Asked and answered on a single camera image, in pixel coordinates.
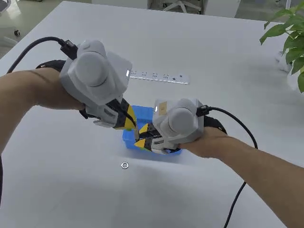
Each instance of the white tabletop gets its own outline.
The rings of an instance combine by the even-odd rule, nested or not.
[[[238,116],[262,150],[304,166],[304,101],[275,66],[284,37],[261,47],[263,32],[261,21],[62,2],[0,60],[0,75],[37,38],[96,38],[136,69],[191,78],[189,85],[131,79],[124,95],[129,103],[153,106],[156,98],[196,97]],[[58,44],[48,42],[30,51],[16,70],[65,58]],[[233,120],[211,116],[230,135],[251,143]],[[229,167],[188,151],[176,157],[129,151],[121,135],[76,111],[30,110],[3,155],[1,227],[223,226],[242,183]],[[123,161],[129,162],[127,170],[120,167]],[[229,227],[284,225],[246,186]]]

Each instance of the power strip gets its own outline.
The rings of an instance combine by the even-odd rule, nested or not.
[[[160,74],[156,72],[145,72],[145,71],[137,71],[132,70],[130,78],[143,79],[143,80],[151,80],[158,82],[171,82],[178,84],[189,84],[189,77],[186,75],[169,75],[169,74]]]

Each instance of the blue box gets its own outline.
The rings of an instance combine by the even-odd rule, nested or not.
[[[136,120],[137,120],[137,125],[138,125],[138,129],[140,130],[145,124],[147,123],[151,123],[152,119],[153,119],[153,112],[154,112],[154,108],[151,107],[142,107],[142,106],[136,106],[136,105],[132,105],[132,109],[134,110],[134,114],[136,116]],[[148,152],[151,153],[147,150],[141,149],[137,146],[134,146],[135,143],[135,137],[134,137],[134,130],[124,130],[123,131],[123,141],[125,143],[125,146],[128,149],[132,149],[132,150],[140,150],[142,152]],[[177,151],[175,153],[170,153],[168,154],[169,156],[172,155],[178,155],[181,153],[182,150]]]

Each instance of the forearm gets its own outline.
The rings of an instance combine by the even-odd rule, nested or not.
[[[32,77],[28,71],[0,77],[0,154],[24,114],[35,104]]]
[[[240,175],[289,228],[304,224],[304,168],[227,138],[218,158]]]

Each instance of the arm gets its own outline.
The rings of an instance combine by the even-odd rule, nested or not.
[[[25,113],[34,105],[83,109],[61,86],[51,68],[19,71],[0,77],[0,154]]]
[[[215,128],[205,128],[202,138],[181,148],[200,157],[221,160],[252,187],[287,227],[303,227],[304,168],[252,148]]]

